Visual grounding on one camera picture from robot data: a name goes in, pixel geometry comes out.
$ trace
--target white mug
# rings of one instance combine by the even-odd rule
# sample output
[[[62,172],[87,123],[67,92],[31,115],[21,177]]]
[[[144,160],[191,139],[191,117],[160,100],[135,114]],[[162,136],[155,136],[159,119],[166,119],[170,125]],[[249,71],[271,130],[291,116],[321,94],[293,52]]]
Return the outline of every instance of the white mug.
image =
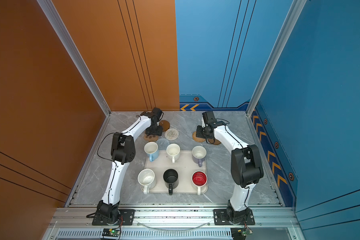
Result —
[[[200,195],[201,192],[206,191],[206,182],[208,178],[203,171],[196,171],[192,174],[192,187],[197,190],[197,195]]]
[[[167,155],[170,159],[172,159],[172,163],[175,163],[175,161],[180,157],[180,146],[175,143],[170,144],[167,147]]]
[[[151,169],[144,169],[137,177],[141,190],[145,195],[149,194],[149,190],[156,185],[155,173]]]

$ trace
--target beige tray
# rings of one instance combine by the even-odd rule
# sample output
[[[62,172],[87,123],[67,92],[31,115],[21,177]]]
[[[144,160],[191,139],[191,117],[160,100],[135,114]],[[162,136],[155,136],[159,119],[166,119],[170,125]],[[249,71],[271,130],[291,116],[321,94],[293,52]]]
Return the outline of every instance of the beige tray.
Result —
[[[177,171],[179,177],[179,185],[173,189],[173,193],[196,193],[197,190],[192,187],[192,174],[196,171],[206,172],[206,161],[203,162],[202,167],[199,167],[192,160],[192,151],[180,151],[180,158],[172,163],[167,157],[167,151],[160,150],[158,158],[153,162],[149,161],[149,157],[145,161],[145,168],[149,168],[154,171],[155,178],[157,178],[156,185],[149,190],[149,192],[161,192],[168,193],[168,188],[164,184],[163,174],[167,169],[174,169]],[[208,183],[206,183],[205,191],[201,192],[205,193],[208,189]]]

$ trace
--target blue wall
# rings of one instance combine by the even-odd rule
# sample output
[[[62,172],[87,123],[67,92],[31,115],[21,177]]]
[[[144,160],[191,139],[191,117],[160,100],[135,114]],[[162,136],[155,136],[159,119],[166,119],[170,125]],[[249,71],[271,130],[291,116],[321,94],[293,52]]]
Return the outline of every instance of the blue wall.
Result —
[[[291,3],[176,0],[180,95],[202,96],[215,108],[248,101]]]
[[[360,0],[307,1],[260,104],[298,179],[296,212],[307,239],[353,237],[349,226],[360,230]]]

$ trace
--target yellow chevron arrow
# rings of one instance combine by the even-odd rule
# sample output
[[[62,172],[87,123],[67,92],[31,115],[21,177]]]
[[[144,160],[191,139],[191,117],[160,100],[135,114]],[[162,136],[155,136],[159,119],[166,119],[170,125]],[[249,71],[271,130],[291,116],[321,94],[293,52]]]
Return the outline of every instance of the yellow chevron arrow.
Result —
[[[191,110],[192,110],[192,111],[196,111],[195,108],[196,108],[198,105],[199,105],[199,104],[196,104],[195,106],[193,106],[193,107],[191,108]]]
[[[275,174],[275,167],[277,167],[278,169],[281,170],[280,166],[273,162],[272,163],[272,172],[273,172],[273,174]]]
[[[260,131],[260,142],[261,142],[261,136],[262,136],[262,135],[267,136],[267,135],[265,134],[265,132]]]
[[[184,108],[186,108],[186,107],[188,107],[189,106],[189,104],[185,104],[182,108],[180,108],[181,110],[183,110],[183,111],[186,111]]]
[[[273,152],[268,151],[268,162],[269,162],[269,156],[274,156],[274,157],[276,157]]]
[[[256,132],[258,132],[259,127],[262,127],[262,125],[260,123],[256,123]]]
[[[280,175],[277,175],[277,186],[280,188],[280,180],[285,182],[285,184],[288,184],[287,181]]]
[[[258,117],[258,116],[253,116],[253,124],[254,124],[254,119],[255,119],[255,118],[259,118],[259,117]]]

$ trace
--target wooden coaster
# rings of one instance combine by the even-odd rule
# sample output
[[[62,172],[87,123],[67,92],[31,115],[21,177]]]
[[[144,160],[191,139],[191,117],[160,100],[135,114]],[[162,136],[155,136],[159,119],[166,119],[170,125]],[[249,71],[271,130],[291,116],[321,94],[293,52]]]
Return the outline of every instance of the wooden coaster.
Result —
[[[167,131],[171,126],[167,120],[161,120],[158,122],[158,125],[163,127],[163,132]]]
[[[221,142],[215,138],[215,143],[213,143],[213,139],[208,138],[208,142],[213,145],[219,145]]]
[[[192,138],[193,138],[193,140],[195,140],[196,142],[204,142],[204,141],[205,141],[204,138],[196,137],[196,131],[192,133]]]
[[[146,135],[144,134],[144,140],[147,140],[148,142],[156,142],[158,140],[158,136],[156,135]]]

